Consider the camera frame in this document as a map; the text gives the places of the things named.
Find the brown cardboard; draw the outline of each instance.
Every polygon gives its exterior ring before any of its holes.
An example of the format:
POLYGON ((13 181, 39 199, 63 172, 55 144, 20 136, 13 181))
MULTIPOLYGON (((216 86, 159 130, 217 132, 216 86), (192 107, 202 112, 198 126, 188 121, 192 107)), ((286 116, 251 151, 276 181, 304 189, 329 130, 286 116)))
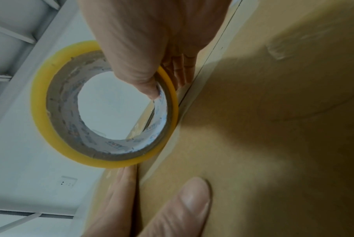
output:
POLYGON ((354 236, 354 0, 261 0, 180 125, 143 225, 201 176, 203 236, 354 236))

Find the tape roll inner core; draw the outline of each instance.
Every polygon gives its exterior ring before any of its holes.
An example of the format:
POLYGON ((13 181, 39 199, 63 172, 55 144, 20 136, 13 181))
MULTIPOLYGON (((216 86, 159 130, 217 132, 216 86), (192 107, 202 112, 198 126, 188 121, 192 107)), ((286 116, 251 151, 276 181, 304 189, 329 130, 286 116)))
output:
POLYGON ((158 144, 171 126, 171 95, 161 77, 155 74, 160 97, 154 100, 155 111, 150 126, 131 139, 102 137, 82 121, 78 94, 89 79, 107 71, 111 71, 111 67, 100 50, 84 53, 66 63, 48 87, 46 108, 50 122, 70 147, 94 159, 120 161, 141 156, 158 144))

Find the fingernail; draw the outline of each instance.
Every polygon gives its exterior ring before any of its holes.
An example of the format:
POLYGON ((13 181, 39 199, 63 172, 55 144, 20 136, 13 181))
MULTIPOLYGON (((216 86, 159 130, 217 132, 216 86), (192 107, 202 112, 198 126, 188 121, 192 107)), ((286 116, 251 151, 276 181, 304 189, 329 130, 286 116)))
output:
POLYGON ((206 181, 195 177, 190 179, 179 193, 182 203, 195 216, 207 211, 210 190, 206 181))

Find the skin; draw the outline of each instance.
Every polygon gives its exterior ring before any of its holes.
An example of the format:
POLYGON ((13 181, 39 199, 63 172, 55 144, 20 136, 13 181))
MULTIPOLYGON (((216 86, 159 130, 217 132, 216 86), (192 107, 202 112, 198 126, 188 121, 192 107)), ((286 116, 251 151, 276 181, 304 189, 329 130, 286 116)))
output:
MULTIPOLYGON (((136 190, 136 166, 121 168, 100 207, 97 217, 82 237, 128 237, 136 190)), ((196 237, 202 231, 211 203, 208 184, 190 179, 150 221, 139 237, 196 237)))
POLYGON ((78 0, 115 75, 150 99, 163 65, 175 88, 191 83, 197 54, 216 35, 231 0, 78 0))

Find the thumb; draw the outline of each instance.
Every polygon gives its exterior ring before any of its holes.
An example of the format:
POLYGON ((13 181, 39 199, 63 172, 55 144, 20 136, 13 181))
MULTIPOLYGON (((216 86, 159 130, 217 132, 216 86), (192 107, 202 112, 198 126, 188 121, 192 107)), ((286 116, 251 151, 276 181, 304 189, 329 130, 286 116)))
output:
POLYGON ((143 94, 146 94, 151 100, 155 100, 159 97, 159 90, 154 77, 145 81, 137 81, 130 84, 143 94))
POLYGON ((207 219, 211 192, 206 181, 190 179, 146 226, 139 237, 197 237, 207 219))

